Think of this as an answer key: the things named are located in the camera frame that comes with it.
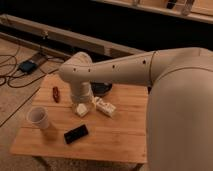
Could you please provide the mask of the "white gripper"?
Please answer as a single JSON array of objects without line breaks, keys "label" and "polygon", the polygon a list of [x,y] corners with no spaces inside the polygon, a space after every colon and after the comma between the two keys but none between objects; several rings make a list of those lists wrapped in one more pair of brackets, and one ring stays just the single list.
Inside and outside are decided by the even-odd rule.
[{"label": "white gripper", "polygon": [[93,92],[89,82],[70,85],[71,99],[74,103],[88,103],[92,101]]}]

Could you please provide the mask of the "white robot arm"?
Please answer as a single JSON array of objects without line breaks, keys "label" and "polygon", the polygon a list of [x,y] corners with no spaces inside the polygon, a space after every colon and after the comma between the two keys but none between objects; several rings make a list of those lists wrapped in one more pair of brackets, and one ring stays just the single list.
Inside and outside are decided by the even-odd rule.
[{"label": "white robot arm", "polygon": [[92,82],[149,87],[149,171],[213,171],[213,50],[157,50],[97,63],[78,52],[59,75],[75,102],[89,101]]}]

